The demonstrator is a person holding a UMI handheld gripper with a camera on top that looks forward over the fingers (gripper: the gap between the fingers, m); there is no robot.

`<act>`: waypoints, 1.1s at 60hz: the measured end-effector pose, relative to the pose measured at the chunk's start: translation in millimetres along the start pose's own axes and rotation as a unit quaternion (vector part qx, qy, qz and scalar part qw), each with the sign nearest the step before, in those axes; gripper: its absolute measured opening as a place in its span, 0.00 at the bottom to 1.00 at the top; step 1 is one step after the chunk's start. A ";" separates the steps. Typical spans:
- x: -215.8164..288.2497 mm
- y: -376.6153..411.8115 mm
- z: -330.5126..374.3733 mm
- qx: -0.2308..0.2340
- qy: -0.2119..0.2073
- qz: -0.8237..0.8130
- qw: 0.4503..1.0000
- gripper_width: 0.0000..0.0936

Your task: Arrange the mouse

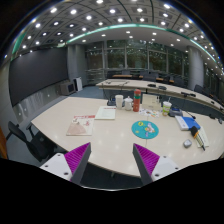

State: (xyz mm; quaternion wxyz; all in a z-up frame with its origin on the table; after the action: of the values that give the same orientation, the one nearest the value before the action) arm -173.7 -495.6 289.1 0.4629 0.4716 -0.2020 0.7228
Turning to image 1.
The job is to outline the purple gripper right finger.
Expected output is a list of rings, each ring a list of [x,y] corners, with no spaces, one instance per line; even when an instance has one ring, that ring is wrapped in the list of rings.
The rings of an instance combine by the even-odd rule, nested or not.
[[[157,165],[160,159],[160,156],[136,143],[133,144],[133,155],[134,155],[143,185],[147,185],[151,183],[152,172],[155,169],[155,166]]]

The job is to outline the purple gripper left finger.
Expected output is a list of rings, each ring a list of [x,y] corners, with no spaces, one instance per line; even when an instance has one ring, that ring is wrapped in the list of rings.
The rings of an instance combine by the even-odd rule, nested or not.
[[[72,172],[71,182],[79,185],[83,177],[89,156],[91,143],[81,145],[64,155],[65,160]]]

